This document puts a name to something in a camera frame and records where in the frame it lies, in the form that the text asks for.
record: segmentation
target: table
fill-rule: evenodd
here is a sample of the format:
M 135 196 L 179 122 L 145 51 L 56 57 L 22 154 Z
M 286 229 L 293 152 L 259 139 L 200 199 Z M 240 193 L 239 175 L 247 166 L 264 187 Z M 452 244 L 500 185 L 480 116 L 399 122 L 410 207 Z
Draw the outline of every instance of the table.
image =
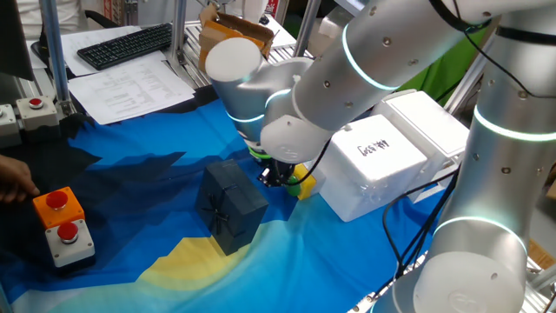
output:
M 383 209 L 344 223 L 318 195 L 263 187 L 220 101 L 78 125 L 69 117 L 60 141 L 0 151 L 24 158 L 42 192 L 70 186 L 96 246 L 94 267 L 56 277 L 30 203 L 0 210 L 0 279 L 15 312 L 347 311 L 394 272 Z M 270 202 L 254 241 L 231 256 L 193 211 L 203 167 L 227 158 Z M 407 245 L 437 201 L 396 205 L 395 242 Z

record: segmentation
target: green object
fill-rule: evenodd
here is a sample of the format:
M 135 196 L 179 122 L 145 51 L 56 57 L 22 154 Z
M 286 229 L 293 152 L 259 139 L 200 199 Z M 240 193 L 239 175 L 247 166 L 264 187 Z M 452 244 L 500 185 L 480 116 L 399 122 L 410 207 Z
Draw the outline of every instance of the green object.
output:
M 469 36 L 476 44 L 480 44 L 486 31 L 482 30 Z M 464 38 L 444 56 L 401 86 L 398 91 L 423 90 L 432 99 L 436 99 L 466 74 L 477 53 L 477 50 Z M 452 92 L 440 101 L 440 105 L 446 104 Z
M 291 176 L 288 179 L 288 183 L 297 183 L 297 182 L 299 182 L 299 180 L 297 180 L 297 177 L 295 176 Z M 286 185 L 286 190 L 288 191 L 288 194 L 290 196 L 299 196 L 301 194 L 301 184 L 296 184 L 295 186 Z
M 250 153 L 251 156 L 253 156 L 253 157 L 260 158 L 261 160 L 268 160 L 268 159 L 272 158 L 272 157 L 269 156 L 269 155 L 263 155 L 263 154 L 261 154 L 261 153 L 255 152 L 253 149 L 251 149 L 251 147 L 248 147 L 248 148 L 249 148 L 249 153 Z

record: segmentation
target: robotic arm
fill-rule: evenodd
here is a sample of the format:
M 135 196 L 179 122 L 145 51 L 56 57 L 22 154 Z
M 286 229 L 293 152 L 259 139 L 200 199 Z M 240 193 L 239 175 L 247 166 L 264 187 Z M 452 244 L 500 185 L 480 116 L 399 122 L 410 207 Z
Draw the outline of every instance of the robotic arm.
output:
M 312 64 L 269 65 L 242 39 L 208 55 L 207 73 L 248 146 L 301 163 L 458 43 L 463 30 L 502 15 L 491 57 L 522 85 L 489 64 L 427 261 L 374 313 L 518 312 L 523 303 L 532 208 L 556 158 L 556 1 L 458 4 L 459 12 L 453 0 L 371 1 Z

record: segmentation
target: black box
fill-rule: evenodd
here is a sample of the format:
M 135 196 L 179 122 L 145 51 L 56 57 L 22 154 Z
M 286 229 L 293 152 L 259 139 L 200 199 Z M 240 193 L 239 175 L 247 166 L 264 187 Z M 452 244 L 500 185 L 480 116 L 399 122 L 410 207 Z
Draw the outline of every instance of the black box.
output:
M 251 243 L 268 202 L 234 160 L 205 168 L 195 210 L 225 255 Z

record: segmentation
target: white box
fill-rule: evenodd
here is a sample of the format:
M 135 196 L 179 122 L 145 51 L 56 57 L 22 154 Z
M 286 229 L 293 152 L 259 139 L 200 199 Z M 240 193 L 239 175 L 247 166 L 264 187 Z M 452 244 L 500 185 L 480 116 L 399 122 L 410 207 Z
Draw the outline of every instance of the white box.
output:
M 344 222 L 405 192 L 427 158 L 385 117 L 367 117 L 332 136 L 319 170 L 321 195 Z
M 21 144 L 16 114 L 9 104 L 0 105 L 0 148 Z
M 405 91 L 385 97 L 373 109 L 373 115 L 383 115 L 426 157 L 420 174 L 409 189 L 429 183 L 458 168 L 464 153 L 469 130 L 439 106 L 423 91 Z M 409 196 L 414 202 L 444 190 L 436 187 Z
M 81 261 L 95 255 L 95 245 L 90 237 L 89 228 L 82 219 L 72 222 L 78 228 L 77 240 L 74 243 L 63 243 L 58 236 L 59 226 L 47 229 L 46 240 L 49 243 L 50 253 L 57 268 Z

